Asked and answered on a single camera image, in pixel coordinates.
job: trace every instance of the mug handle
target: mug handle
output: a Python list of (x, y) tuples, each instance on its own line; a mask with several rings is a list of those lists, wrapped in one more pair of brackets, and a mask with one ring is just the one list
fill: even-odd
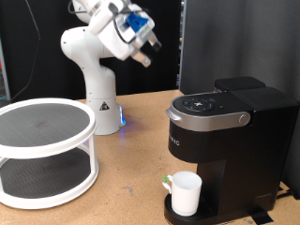
[(172, 189), (170, 187), (170, 185), (168, 185), (167, 181), (170, 180), (170, 181), (173, 181), (173, 177), (171, 175), (165, 175), (163, 178), (162, 178), (162, 185), (169, 190), (169, 193), (172, 194)]

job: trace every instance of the drip tray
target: drip tray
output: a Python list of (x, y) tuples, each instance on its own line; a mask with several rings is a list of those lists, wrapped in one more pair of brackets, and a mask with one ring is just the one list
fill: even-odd
[(170, 224), (207, 225), (214, 224), (217, 214), (209, 207), (201, 196), (197, 212), (190, 217), (182, 217), (172, 210), (172, 196), (169, 194), (165, 199), (165, 218)]
[(80, 148), (51, 157), (9, 159), (0, 168), (4, 192), (23, 199), (62, 194), (81, 184), (90, 173), (90, 157)]

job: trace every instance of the warning label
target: warning label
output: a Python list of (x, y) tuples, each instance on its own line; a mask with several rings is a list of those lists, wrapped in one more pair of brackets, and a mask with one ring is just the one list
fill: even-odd
[(109, 110), (110, 107), (103, 101), (102, 106), (100, 108), (101, 111)]

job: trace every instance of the black wall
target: black wall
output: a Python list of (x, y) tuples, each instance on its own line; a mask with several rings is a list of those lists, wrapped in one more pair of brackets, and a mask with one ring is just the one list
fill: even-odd
[[(101, 59), (116, 75), (117, 95), (128, 95), (174, 89), (176, 86), (180, 0), (136, 0), (148, 8), (156, 23), (154, 32), (162, 43), (159, 53), (146, 44), (142, 50), (153, 64), (144, 68), (129, 58)], [(85, 98), (83, 74), (65, 57), (60, 38), (65, 30), (86, 26), (75, 15), (68, 14), (68, 0), (28, 0), (37, 22), (41, 41), (37, 52), (34, 78), (16, 101), (29, 98)], [(38, 44), (38, 34), (25, 0), (0, 0), (0, 36), (5, 57), (10, 94), (26, 86)]]
[[(210, 92), (215, 79), (254, 77), (300, 100), (300, 2), (186, 0), (180, 89)], [(300, 118), (283, 181), (300, 194)]]

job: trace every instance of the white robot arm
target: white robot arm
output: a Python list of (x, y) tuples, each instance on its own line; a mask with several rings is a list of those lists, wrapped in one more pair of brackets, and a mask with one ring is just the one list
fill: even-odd
[(123, 0), (73, 0), (78, 18), (88, 26), (65, 31), (61, 38), (64, 54), (82, 70), (86, 87), (86, 104), (94, 111), (97, 121), (96, 135), (116, 132), (126, 121), (122, 107), (116, 102), (115, 76), (98, 59), (131, 56), (145, 67), (150, 59), (140, 48), (149, 41), (160, 49), (153, 20), (137, 5)]
[(161, 44), (152, 31), (154, 21), (129, 0), (76, 0), (91, 16), (89, 31), (118, 59), (131, 56), (145, 67), (151, 60), (140, 51), (147, 42), (159, 51)]

